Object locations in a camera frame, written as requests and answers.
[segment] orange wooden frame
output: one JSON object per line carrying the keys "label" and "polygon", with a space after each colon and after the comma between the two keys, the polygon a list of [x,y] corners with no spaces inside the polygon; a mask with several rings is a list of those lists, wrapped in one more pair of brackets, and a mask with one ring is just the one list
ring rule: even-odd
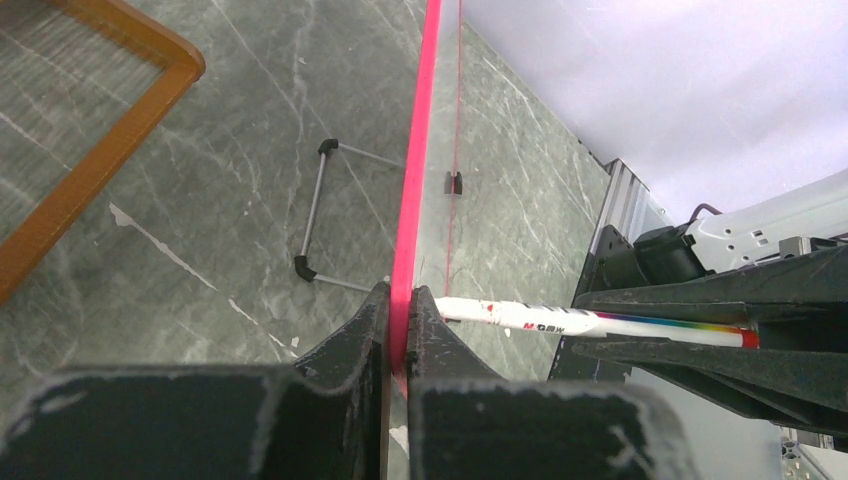
{"label": "orange wooden frame", "polygon": [[49,3],[142,59],[162,75],[0,245],[0,304],[94,200],[153,128],[206,70],[191,43],[121,0]]}

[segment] black rubber foot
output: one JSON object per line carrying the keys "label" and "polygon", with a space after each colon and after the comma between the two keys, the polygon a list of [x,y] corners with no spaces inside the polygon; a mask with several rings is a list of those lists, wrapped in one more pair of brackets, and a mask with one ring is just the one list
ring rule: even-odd
{"label": "black rubber foot", "polygon": [[318,154],[329,155],[330,150],[335,150],[339,148],[339,139],[337,138],[328,138],[321,142],[321,146],[318,147]]}
{"label": "black rubber foot", "polygon": [[453,177],[453,194],[462,195],[462,174],[459,172]]}
{"label": "black rubber foot", "polygon": [[306,280],[307,282],[312,282],[315,279],[315,275],[318,275],[318,272],[309,268],[309,262],[306,259],[306,255],[298,255],[294,257],[294,271],[297,272],[297,276]]}

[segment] gray marble floor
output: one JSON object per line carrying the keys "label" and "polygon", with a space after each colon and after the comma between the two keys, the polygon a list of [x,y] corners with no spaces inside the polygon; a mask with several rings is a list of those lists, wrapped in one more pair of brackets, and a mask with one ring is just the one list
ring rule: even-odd
{"label": "gray marble floor", "polygon": [[[132,3],[194,43],[207,72],[0,307],[0,425],[27,386],[59,366],[287,362],[364,299],[303,282],[292,256],[324,138],[404,158],[424,0]],[[473,30],[463,36],[466,190],[450,292],[567,303],[607,177]],[[13,47],[0,37],[4,52]],[[38,125],[26,133],[50,149]],[[0,139],[14,134],[0,121]],[[43,195],[10,172],[37,172],[44,159],[12,164],[8,154],[0,205]],[[397,169],[334,155],[312,266],[362,284],[388,274],[401,186]],[[6,210],[3,218],[12,222]],[[547,374],[553,338],[455,328],[505,376]],[[403,423],[393,412],[398,438]],[[398,443],[390,448],[402,458]],[[391,478],[405,475],[398,462]]]}
{"label": "gray marble floor", "polygon": [[[364,298],[304,282],[292,256],[323,139],[405,156],[423,3],[133,3],[194,43],[207,71],[0,309],[0,424],[26,386],[58,366],[289,361]],[[45,74],[77,73],[25,55],[6,37],[0,48]],[[82,88],[121,107],[108,87]],[[74,152],[54,149],[60,142],[49,121],[21,122],[22,135],[5,115],[20,109],[6,105],[0,138],[38,142],[48,156],[72,161]],[[41,198],[55,181],[19,182],[17,170],[37,177],[45,163],[27,155],[12,162],[7,155],[16,151],[4,148],[0,170],[9,204]],[[314,268],[366,284],[390,273],[402,175],[333,156],[310,250]],[[4,225],[20,221],[3,216]]]}

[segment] metal stand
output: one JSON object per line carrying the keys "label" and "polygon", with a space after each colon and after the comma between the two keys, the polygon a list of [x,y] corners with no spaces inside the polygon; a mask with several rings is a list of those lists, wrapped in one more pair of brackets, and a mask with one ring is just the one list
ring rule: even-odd
{"label": "metal stand", "polygon": [[333,285],[339,285],[345,288],[359,290],[361,292],[370,292],[371,288],[321,275],[315,270],[309,268],[309,261],[307,259],[307,254],[309,253],[309,241],[312,239],[312,228],[315,226],[315,215],[318,211],[318,199],[321,196],[321,184],[324,181],[324,170],[327,166],[327,158],[329,158],[332,150],[345,150],[370,158],[371,160],[389,164],[393,167],[405,167],[405,165],[400,162],[395,162],[387,158],[374,155],[373,153],[368,153],[364,150],[340,143],[338,139],[335,138],[328,138],[321,142],[321,146],[318,147],[318,155],[321,161],[321,163],[318,164],[318,179],[315,181],[315,193],[312,195],[312,206],[309,209],[309,219],[306,221],[306,234],[303,237],[303,246],[300,248],[300,255],[294,257],[294,270],[300,278],[307,282],[317,280],[319,282],[332,283]]}

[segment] black clamp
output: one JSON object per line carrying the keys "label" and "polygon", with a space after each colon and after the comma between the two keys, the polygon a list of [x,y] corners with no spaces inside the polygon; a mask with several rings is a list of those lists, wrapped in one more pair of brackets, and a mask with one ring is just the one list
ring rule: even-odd
{"label": "black clamp", "polygon": [[447,172],[445,175],[445,195],[462,195],[462,174],[456,172],[456,175],[451,175]]}

